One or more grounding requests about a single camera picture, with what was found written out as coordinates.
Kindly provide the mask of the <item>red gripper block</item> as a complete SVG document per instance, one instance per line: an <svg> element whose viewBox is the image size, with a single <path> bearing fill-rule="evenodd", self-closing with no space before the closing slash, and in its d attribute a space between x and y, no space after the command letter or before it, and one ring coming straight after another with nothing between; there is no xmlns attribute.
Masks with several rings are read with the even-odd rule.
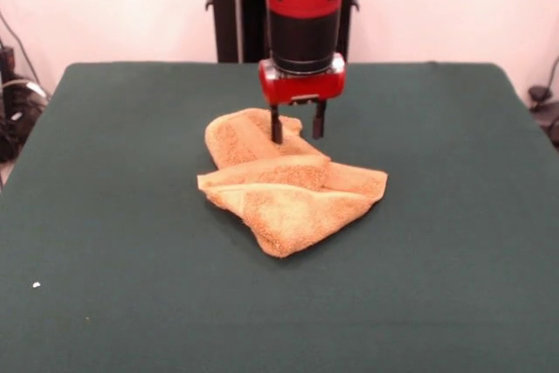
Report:
<svg viewBox="0 0 559 373"><path fill-rule="evenodd" d="M259 61L259 81L270 105L271 138L276 144L283 142L283 128L279 105L316 102L313 119L313 138L324 136L327 100L342 94L346 82L346 62L337 52L326 70L315 74L291 74L279 70L271 59Z"/></svg>

